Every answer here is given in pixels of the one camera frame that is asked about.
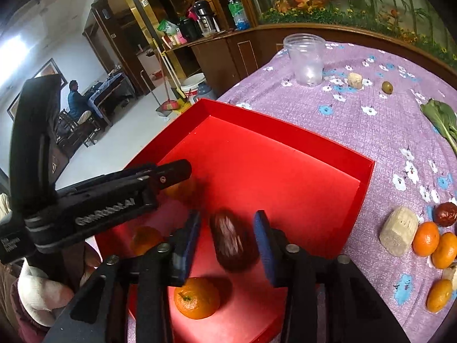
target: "white bucket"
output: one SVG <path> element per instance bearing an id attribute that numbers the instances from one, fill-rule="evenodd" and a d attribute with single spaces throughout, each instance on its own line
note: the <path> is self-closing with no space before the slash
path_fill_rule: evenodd
<path id="1" fill-rule="evenodd" d="M 186 78 L 181 83 L 181 90 L 192 103 L 194 97 L 198 94 L 198 85 L 201 84 L 203 81 L 206 81 L 205 75 L 202 73 L 196 73 L 191 77 Z"/>

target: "red tray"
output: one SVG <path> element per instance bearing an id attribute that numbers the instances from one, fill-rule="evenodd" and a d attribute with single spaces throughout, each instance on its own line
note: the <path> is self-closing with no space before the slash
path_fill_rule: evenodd
<path id="1" fill-rule="evenodd" d="M 280 332 L 286 289 L 273 289 L 258 262 L 229 274 L 216 260 L 208 213 L 230 208 L 251 225 L 265 210 L 271 226 L 314 255 L 338 255 L 357 219 L 374 161 L 320 135 L 275 118 L 202 99 L 172 122 L 128 165 L 188 159 L 193 177 L 204 183 L 202 230 L 191 270 L 222 290 L 222 307 L 211 317 L 191 320 L 175 307 L 169 288 L 176 342 L 269 342 Z M 180 226 L 187 209 L 163 197 L 153 213 L 97 236 L 105 257 L 132 256 L 133 229 L 149 224 L 164 236 Z M 136 290 L 130 297 L 135 314 Z"/>

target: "plastic cup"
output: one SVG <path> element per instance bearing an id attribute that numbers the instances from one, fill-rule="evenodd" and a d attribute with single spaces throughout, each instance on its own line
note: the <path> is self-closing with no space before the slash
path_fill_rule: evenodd
<path id="1" fill-rule="evenodd" d="M 322 82 L 325 40 L 316 35 L 296 33 L 284 39 L 297 83 L 317 86 Z"/>

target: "brown date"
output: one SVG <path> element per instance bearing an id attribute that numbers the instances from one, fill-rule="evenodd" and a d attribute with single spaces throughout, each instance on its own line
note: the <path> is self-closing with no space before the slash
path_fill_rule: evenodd
<path id="1" fill-rule="evenodd" d="M 449 227 L 457 220 L 457 206 L 443 202 L 433 209 L 433 221 L 440 227 Z"/>
<path id="2" fill-rule="evenodd" d="M 230 272 L 242 272 L 259 256 L 254 235 L 230 210 L 219 210 L 209 221 L 219 264 Z"/>

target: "floor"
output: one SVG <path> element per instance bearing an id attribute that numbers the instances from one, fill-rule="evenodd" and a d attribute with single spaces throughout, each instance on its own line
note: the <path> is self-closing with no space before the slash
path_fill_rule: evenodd
<path id="1" fill-rule="evenodd" d="M 155 82 L 155 85 L 154 95 L 162 103 L 167 99 L 163 80 Z M 123 169 L 177 117 L 176 112 L 169 117 L 160 117 L 155 111 L 157 107 L 157 101 L 149 93 L 125 108 L 117 109 L 113 126 L 107 128 L 97 143 L 88 148 L 82 145 L 76 151 L 57 180 L 56 189 Z"/>

